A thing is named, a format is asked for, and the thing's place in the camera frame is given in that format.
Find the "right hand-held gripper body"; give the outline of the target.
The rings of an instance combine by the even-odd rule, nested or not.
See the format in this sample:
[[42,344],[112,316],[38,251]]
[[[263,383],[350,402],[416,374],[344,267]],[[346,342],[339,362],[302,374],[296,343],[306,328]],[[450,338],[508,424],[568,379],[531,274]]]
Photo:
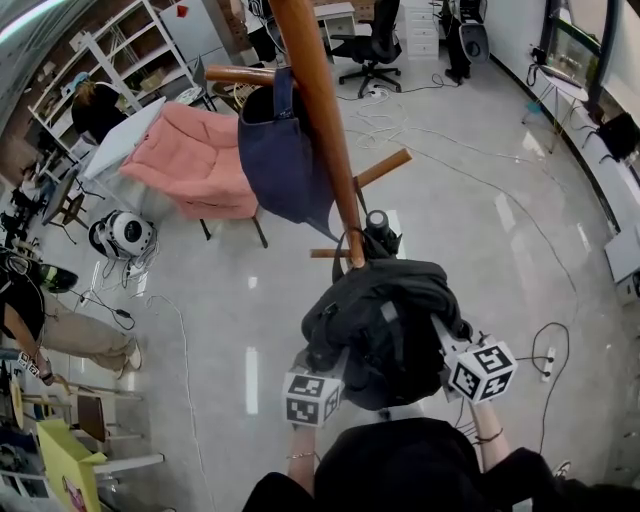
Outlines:
[[473,343],[454,337],[435,315],[432,323],[441,344],[440,382],[448,402],[464,399],[478,405],[506,392],[518,363],[504,341],[481,334]]

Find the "small round side table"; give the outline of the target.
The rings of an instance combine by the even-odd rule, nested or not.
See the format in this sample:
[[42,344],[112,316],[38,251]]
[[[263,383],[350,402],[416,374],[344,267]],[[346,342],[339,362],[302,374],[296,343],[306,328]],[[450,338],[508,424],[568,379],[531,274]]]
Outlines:
[[[580,105],[584,105],[588,101],[588,93],[578,81],[574,80],[566,73],[549,65],[532,63],[529,66],[526,77],[527,87],[529,89],[533,89],[536,84],[536,80],[539,77],[544,78],[544,80],[546,81],[546,86],[541,96],[533,101],[537,101],[540,104],[542,111],[544,100],[550,94],[552,94],[554,98],[554,109],[552,114],[553,137],[551,139],[550,145],[547,147],[548,152],[552,154],[558,142],[562,138],[563,133],[565,132],[573,111],[577,107],[579,107]],[[561,96],[567,99],[567,101],[569,102],[569,107],[563,117],[559,118]],[[532,115],[533,114],[524,114],[524,116],[521,118],[521,123],[523,125],[526,125]]]

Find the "black office chair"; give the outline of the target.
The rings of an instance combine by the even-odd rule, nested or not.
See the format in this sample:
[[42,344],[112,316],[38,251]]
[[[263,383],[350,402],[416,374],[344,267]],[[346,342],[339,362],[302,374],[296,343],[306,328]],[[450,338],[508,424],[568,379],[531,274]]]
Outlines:
[[402,53],[395,33],[399,7],[400,0],[375,0],[373,19],[363,20],[363,23],[371,27],[370,35],[341,34],[330,37],[331,40],[340,42],[340,45],[331,51],[333,57],[349,58],[361,65],[360,71],[338,77],[339,85],[344,85],[350,79],[363,78],[358,90],[359,99],[364,97],[365,91],[374,79],[392,85],[397,93],[402,91],[401,84],[388,77],[388,74],[400,76],[401,70],[382,67],[382,64],[395,62]]

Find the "white drawer cabinet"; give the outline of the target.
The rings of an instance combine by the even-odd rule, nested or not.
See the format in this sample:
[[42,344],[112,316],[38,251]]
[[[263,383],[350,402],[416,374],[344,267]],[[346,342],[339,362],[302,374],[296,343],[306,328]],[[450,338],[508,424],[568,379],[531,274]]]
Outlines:
[[401,0],[406,51],[410,60],[429,61],[439,57],[439,25],[434,2],[435,0]]

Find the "person's left forearm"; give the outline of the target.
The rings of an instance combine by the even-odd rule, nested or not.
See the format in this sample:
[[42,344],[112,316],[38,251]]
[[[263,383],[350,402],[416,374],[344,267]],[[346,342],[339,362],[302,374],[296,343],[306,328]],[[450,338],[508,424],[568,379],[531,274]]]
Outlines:
[[318,461],[315,428],[294,427],[287,461],[288,477],[300,485],[310,496],[314,496],[315,466]]

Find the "black framed window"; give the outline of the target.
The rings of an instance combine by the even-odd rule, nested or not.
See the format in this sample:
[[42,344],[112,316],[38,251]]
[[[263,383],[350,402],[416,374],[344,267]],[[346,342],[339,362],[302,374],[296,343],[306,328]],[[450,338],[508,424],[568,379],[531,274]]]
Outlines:
[[539,49],[593,115],[627,112],[640,126],[640,0],[545,0]]

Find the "white round helmet device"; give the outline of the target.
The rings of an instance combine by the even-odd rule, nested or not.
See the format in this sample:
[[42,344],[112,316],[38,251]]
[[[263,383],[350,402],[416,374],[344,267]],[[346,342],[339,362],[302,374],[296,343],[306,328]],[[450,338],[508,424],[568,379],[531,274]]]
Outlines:
[[89,228],[89,243],[111,260],[141,257],[156,241],[152,223],[130,211],[113,210]]

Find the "grey oval back-worn device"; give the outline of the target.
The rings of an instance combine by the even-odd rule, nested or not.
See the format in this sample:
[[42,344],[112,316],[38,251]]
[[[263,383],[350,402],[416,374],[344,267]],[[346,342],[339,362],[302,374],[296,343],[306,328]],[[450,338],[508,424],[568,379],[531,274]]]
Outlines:
[[471,64],[484,64],[489,60],[489,39],[482,23],[461,24],[459,38],[464,55]]

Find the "black folding umbrella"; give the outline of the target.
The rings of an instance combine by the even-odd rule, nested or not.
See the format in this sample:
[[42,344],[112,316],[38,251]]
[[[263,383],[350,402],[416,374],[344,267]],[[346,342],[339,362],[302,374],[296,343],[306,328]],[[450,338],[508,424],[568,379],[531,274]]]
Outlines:
[[371,210],[366,216],[362,240],[367,259],[395,259],[399,254],[402,235],[391,228],[384,211]]

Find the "pink cushioned chair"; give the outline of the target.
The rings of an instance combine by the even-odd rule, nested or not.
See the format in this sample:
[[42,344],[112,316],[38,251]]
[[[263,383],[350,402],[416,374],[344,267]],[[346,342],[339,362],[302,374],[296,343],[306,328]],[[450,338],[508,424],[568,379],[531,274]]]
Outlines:
[[206,239],[210,219],[249,219],[268,246],[259,202],[241,165],[235,116],[166,102],[119,173],[167,196],[200,223]]

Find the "navy blue cap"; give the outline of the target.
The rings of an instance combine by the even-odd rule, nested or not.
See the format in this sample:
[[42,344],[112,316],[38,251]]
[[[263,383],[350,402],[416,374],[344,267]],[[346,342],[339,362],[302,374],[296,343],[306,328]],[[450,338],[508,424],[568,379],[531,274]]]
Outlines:
[[238,118],[238,147],[244,174],[265,210],[338,240],[329,228],[334,194],[289,67],[278,68],[271,86],[247,97]]

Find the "black backpack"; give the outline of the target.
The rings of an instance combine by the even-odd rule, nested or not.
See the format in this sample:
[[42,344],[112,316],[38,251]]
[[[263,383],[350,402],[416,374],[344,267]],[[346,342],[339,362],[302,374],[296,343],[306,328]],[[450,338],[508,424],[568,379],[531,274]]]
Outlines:
[[412,404],[442,387],[445,359],[433,321],[464,341],[473,330],[440,265],[397,259],[359,234],[373,258],[349,271],[333,261],[331,286],[302,320],[307,346],[295,361],[314,373],[343,361],[344,397],[360,408]]

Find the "white metal shelf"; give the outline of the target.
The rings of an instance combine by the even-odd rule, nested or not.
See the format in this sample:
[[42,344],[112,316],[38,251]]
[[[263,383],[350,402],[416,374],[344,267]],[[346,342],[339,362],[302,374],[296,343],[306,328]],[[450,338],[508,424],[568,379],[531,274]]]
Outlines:
[[140,110],[149,97],[157,97],[183,78],[194,85],[193,75],[151,0],[131,0],[94,32],[79,35],[78,48],[54,73],[51,83],[28,107],[29,113],[72,162],[88,152],[73,126],[74,77],[88,74],[120,91],[117,105],[125,113]]

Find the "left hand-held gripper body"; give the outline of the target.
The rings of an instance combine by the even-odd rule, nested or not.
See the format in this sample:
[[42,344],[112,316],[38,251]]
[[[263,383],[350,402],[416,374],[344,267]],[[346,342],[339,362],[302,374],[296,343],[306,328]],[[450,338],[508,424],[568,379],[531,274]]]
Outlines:
[[336,364],[326,371],[312,370],[308,353],[301,350],[285,374],[283,415],[293,425],[322,428],[340,407],[349,349],[343,349]]

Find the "brown wooden coat rack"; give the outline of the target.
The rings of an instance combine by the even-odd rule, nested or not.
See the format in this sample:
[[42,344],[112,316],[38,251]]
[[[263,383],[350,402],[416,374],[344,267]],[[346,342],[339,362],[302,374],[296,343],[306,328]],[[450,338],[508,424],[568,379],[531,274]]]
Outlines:
[[[351,170],[344,127],[335,96],[329,64],[321,42],[319,28],[309,0],[269,0],[276,24],[283,37],[288,66],[310,122],[313,149],[322,159],[334,194],[332,208],[338,210],[343,225],[342,238],[331,257],[348,260],[361,267],[365,257],[360,232],[360,214],[364,209],[361,190],[385,174],[410,161],[408,151],[401,150],[365,172]],[[206,77],[214,82],[271,86],[277,69],[238,66],[211,66]]]

